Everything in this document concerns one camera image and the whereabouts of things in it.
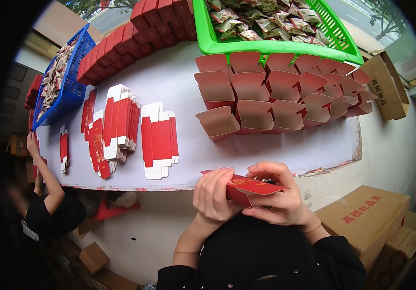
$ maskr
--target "road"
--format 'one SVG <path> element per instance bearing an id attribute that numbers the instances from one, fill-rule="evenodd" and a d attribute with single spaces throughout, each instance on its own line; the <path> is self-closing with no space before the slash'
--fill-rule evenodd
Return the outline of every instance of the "road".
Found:
<path id="1" fill-rule="evenodd" d="M 130 12 L 132 10 L 129 10 L 128 13 L 125 11 L 126 9 L 123 8 L 106 9 L 89 23 L 101 33 L 106 33 L 130 18 Z"/>
<path id="2" fill-rule="evenodd" d="M 369 12 L 370 14 L 373 14 L 370 8 L 365 6 L 362 2 L 358 0 L 352 0 L 354 3 L 358 4 L 361 8 Z M 369 20 L 370 17 L 359 11 L 358 9 L 355 9 L 351 5 L 347 4 L 346 2 L 342 0 L 326 0 L 327 4 L 333 9 L 333 11 L 337 14 L 338 17 L 341 19 L 348 21 L 349 23 L 353 24 L 354 26 L 358 27 L 362 31 L 366 32 L 373 38 L 376 38 L 377 35 L 382 31 L 382 28 L 375 23 L 374 26 L 370 25 Z M 383 44 L 385 47 L 393 43 L 393 41 L 388 38 L 384 37 L 381 40 L 379 40 L 381 44 Z"/>

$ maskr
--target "person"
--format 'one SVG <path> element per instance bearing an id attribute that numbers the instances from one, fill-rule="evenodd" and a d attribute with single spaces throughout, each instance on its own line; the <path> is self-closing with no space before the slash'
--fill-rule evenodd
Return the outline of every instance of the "person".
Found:
<path id="1" fill-rule="evenodd" d="M 306 207 L 287 166 L 263 161 L 248 171 L 287 189 L 252 195 L 258 208 L 242 208 L 226 199 L 233 168 L 204 174 L 193 191 L 198 213 L 156 289 L 362 289 L 364 266 Z"/>
<path id="2" fill-rule="evenodd" d="M 58 183 L 39 155 L 33 132 L 28 135 L 26 146 L 38 169 L 34 192 L 26 192 L 16 182 L 8 181 L 3 199 L 13 208 L 16 217 L 21 218 L 23 232 L 32 239 L 60 237 L 84 221 L 86 207 L 76 194 Z M 43 180 L 47 195 L 42 194 Z"/>

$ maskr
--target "stack of red boxes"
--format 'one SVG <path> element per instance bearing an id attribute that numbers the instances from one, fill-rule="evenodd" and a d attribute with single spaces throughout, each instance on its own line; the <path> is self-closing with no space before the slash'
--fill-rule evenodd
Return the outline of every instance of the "stack of red boxes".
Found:
<path id="1" fill-rule="evenodd" d="M 197 40 L 192 0 L 141 0 L 130 22 L 103 38 L 80 62 L 77 81 L 97 85 L 156 50 Z"/>
<path id="2" fill-rule="evenodd" d="M 26 102 L 24 103 L 25 109 L 28 109 L 28 110 L 34 109 L 35 102 L 37 101 L 37 95 L 39 94 L 39 89 L 41 87 L 41 82 L 42 82 L 42 76 L 36 75 L 26 95 Z"/>

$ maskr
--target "hand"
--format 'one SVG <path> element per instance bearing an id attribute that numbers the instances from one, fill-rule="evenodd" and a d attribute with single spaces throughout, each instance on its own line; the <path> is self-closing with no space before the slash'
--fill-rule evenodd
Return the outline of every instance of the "hand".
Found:
<path id="1" fill-rule="evenodd" d="M 285 164 L 263 161 L 248 167 L 248 171 L 246 177 L 258 180 L 270 178 L 277 185 L 287 189 L 268 195 L 250 196 L 253 206 L 272 206 L 272 208 L 245 208 L 242 212 L 244 215 L 274 225 L 300 225 L 304 233 L 321 225 L 319 218 L 301 200 L 300 188 Z"/>
<path id="2" fill-rule="evenodd" d="M 37 147 L 34 132 L 30 132 L 28 134 L 26 147 L 28 148 L 29 154 L 31 154 L 32 157 L 37 157 L 39 155 L 39 148 Z"/>
<path id="3" fill-rule="evenodd" d="M 212 225 L 221 225 L 242 210 L 242 206 L 226 199 L 226 186 L 232 179 L 234 168 L 220 168 L 203 175 L 193 191 L 196 218 Z"/>

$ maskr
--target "blue plastic basket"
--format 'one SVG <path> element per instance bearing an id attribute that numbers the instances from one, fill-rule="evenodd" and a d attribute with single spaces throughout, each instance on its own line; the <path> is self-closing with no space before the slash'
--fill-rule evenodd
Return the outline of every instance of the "blue plastic basket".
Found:
<path id="1" fill-rule="evenodd" d="M 44 85 L 41 84 L 39 89 L 39 94 L 37 95 L 36 106 L 34 110 L 34 119 L 33 119 L 33 131 L 36 130 L 39 126 L 47 126 L 55 123 L 65 114 L 71 112 L 73 109 L 82 105 L 84 101 L 85 88 L 86 85 L 80 84 L 76 81 L 78 78 L 79 63 L 85 57 L 85 55 L 95 47 L 95 41 L 90 36 L 87 29 L 89 28 L 89 23 L 82 27 L 69 41 L 68 44 L 79 36 L 76 46 L 72 51 L 72 55 L 66 66 L 66 74 L 63 77 L 63 82 L 61 83 L 60 94 L 55 98 L 52 106 L 42 115 L 41 119 L 37 121 L 37 117 L 42 109 L 42 102 L 44 98 L 41 97 L 42 90 Z M 50 62 L 47 71 L 52 68 L 54 65 L 55 58 Z"/>

